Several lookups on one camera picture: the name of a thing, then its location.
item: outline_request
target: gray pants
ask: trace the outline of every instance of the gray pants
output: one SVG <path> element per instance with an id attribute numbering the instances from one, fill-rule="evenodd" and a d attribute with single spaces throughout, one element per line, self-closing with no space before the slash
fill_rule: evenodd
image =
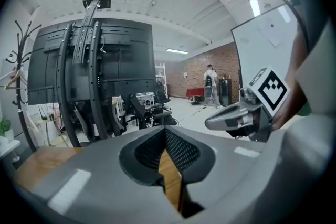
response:
<path id="1" fill-rule="evenodd" d="M 204 89 L 204 95 L 205 95 L 205 104 L 209 105 L 209 100 L 211 98 L 211 88 L 210 87 L 205 87 Z M 219 102 L 218 99 L 218 94 L 217 94 L 217 87 L 212 86 L 212 98 L 215 100 L 216 106 L 220 106 L 221 103 Z"/>

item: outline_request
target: green plant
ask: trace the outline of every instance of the green plant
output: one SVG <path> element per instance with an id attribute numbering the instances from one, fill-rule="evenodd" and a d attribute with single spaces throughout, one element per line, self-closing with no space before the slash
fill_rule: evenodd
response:
<path id="1" fill-rule="evenodd" d="M 0 135 L 5 135 L 7 131 L 11 129 L 11 121 L 8 119 L 2 119 L 0 122 Z"/>

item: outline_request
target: white shirt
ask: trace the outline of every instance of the white shirt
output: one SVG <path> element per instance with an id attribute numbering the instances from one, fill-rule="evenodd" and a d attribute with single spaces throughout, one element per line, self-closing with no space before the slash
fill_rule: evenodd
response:
<path id="1" fill-rule="evenodd" d="M 210 76 L 212 78 L 212 86 L 216 86 L 215 78 L 217 78 L 217 74 L 214 70 L 207 70 L 204 73 L 204 80 L 206 80 L 206 77 Z"/>

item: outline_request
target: whiteboard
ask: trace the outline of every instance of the whiteboard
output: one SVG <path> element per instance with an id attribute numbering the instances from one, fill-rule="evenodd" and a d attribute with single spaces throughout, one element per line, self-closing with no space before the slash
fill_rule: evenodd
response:
<path id="1" fill-rule="evenodd" d="M 260 69 L 269 65 L 281 79 L 285 78 L 296 32 L 297 20 L 287 5 L 272 9 L 232 29 L 243 87 Z"/>

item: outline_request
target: potted plant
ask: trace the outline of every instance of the potted plant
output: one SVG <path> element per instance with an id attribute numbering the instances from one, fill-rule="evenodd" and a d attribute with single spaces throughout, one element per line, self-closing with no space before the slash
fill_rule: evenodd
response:
<path id="1" fill-rule="evenodd" d="M 0 135 L 6 137 L 9 142 L 14 140 L 14 132 L 10 127 L 10 122 L 8 119 L 2 119 L 0 122 Z"/>

